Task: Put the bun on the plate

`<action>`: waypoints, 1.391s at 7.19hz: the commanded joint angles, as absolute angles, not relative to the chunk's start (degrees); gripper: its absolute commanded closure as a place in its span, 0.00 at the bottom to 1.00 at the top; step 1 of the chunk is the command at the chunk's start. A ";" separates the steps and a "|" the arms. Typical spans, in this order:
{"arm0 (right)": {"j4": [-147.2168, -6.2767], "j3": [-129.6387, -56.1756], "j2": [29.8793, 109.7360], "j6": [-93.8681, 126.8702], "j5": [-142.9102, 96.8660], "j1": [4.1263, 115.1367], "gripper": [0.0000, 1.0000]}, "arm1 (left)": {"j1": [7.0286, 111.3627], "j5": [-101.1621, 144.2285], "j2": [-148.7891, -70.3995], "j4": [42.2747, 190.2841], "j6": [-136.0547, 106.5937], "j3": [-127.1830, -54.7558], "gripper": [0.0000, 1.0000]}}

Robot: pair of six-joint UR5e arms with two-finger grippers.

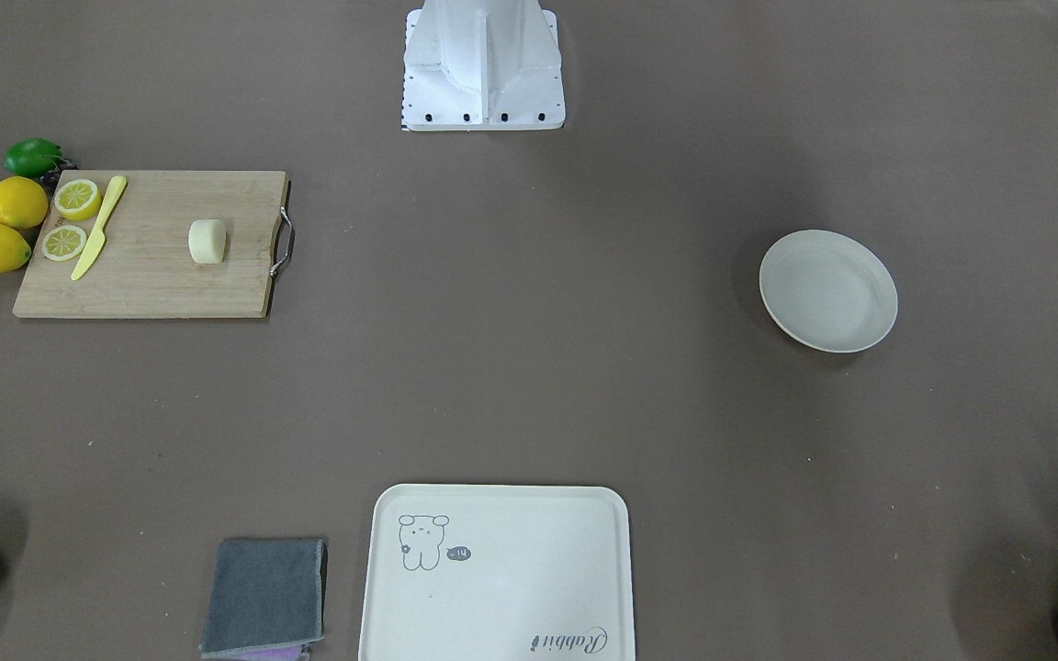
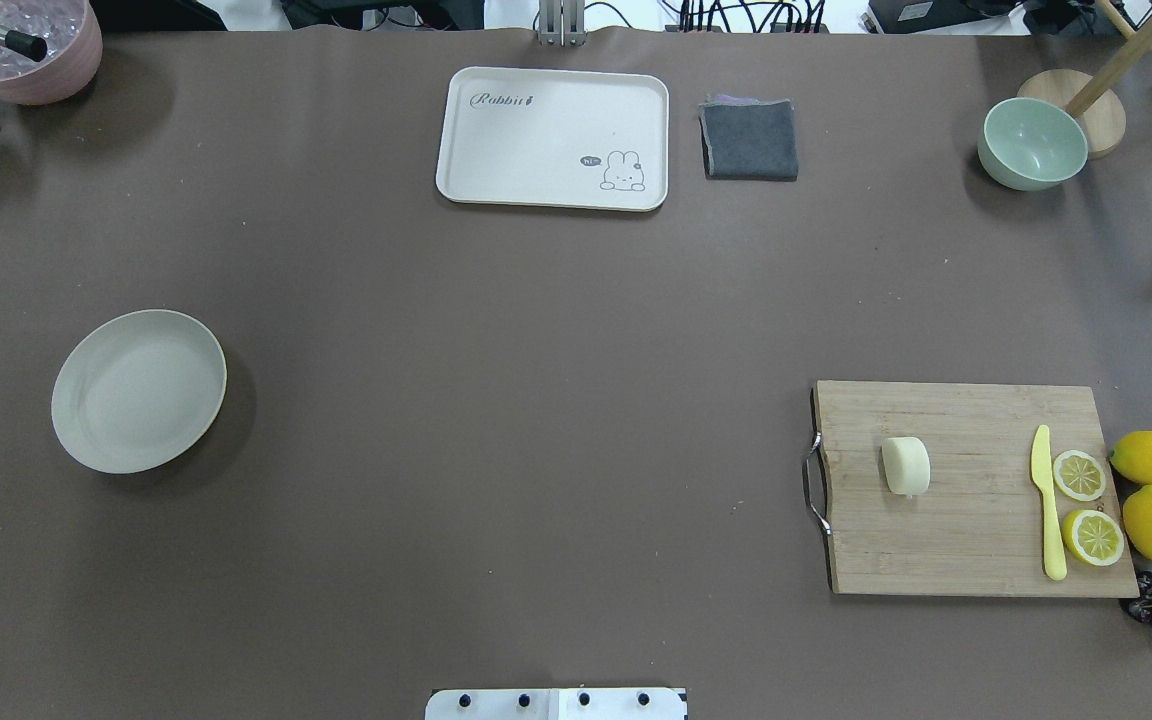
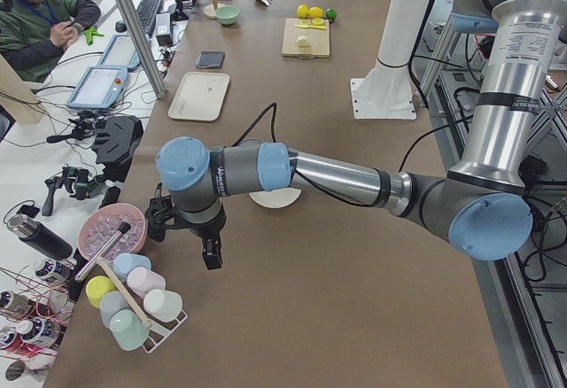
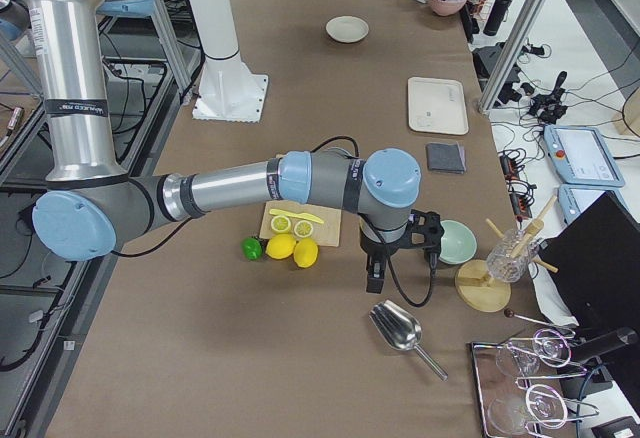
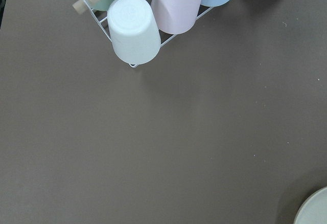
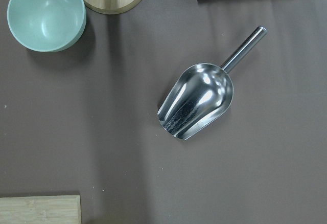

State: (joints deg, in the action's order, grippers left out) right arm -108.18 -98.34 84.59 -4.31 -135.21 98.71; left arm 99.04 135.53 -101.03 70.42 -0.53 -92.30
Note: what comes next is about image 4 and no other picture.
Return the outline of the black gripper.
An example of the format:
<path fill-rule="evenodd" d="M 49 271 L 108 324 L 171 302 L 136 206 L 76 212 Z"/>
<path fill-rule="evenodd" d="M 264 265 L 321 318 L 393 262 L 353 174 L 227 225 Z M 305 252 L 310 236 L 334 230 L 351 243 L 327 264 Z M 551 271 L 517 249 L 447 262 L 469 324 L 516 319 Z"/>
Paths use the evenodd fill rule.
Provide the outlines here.
<path fill-rule="evenodd" d="M 368 215 L 361 214 L 360 247 L 367 255 L 366 292 L 381 293 L 390 257 L 399 249 L 421 249 L 432 273 L 437 269 L 444 228 L 436 212 L 411 210 L 407 222 L 397 230 L 383 231 Z"/>

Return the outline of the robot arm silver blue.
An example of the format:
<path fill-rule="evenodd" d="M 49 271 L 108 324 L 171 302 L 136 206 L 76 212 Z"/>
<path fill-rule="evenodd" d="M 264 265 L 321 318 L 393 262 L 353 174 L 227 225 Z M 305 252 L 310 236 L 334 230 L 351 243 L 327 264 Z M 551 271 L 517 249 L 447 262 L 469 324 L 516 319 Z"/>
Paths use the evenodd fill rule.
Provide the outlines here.
<path fill-rule="evenodd" d="M 419 248 L 436 260 L 444 230 L 438 214 L 415 209 L 420 168 L 399 149 L 365 160 L 291 151 L 216 172 L 132 178 L 115 156 L 96 18 L 146 15 L 154 0 L 20 1 L 29 12 L 54 160 L 32 222 L 56 255 L 85 261 L 171 222 L 292 200 L 360 216 L 370 293 L 381 291 L 396 251 Z"/>

